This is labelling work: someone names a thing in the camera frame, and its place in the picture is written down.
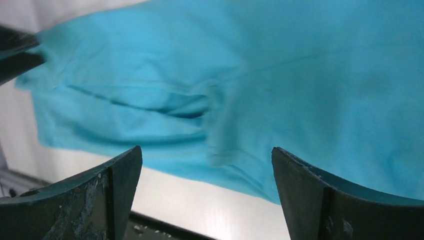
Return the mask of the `turquoise t shirt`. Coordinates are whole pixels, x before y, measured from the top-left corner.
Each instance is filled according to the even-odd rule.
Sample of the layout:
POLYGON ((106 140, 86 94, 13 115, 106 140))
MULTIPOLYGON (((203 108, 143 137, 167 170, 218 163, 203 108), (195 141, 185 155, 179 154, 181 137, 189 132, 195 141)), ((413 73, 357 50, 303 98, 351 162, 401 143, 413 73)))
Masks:
POLYGON ((38 34, 19 76, 41 144, 280 202, 281 147, 424 197, 421 0, 149 0, 38 34))

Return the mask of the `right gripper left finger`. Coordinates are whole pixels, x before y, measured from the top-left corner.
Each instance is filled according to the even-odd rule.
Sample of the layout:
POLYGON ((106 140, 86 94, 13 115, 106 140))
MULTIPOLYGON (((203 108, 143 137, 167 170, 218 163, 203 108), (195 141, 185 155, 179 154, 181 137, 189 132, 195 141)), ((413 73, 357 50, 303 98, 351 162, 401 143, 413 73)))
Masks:
POLYGON ((142 163, 135 146, 61 181, 1 198, 1 239, 123 239, 142 163))

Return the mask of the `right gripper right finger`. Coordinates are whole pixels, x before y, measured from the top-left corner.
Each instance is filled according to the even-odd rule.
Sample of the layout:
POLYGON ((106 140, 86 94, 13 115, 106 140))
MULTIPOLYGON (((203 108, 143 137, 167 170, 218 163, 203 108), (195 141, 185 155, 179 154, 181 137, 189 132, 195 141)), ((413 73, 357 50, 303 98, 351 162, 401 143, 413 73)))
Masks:
POLYGON ((275 147, 271 153, 293 240, 421 240, 424 202, 373 190, 275 147))

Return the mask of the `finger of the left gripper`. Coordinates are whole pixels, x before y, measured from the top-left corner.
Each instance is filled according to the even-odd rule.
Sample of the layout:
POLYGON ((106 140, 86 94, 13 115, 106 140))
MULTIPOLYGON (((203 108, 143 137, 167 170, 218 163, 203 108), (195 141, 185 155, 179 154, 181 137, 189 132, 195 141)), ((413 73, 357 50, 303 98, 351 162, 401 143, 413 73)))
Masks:
POLYGON ((6 59, 40 44, 34 34, 0 26, 0 59, 6 59))
POLYGON ((22 52, 0 60, 0 85, 45 63, 40 54, 22 52))

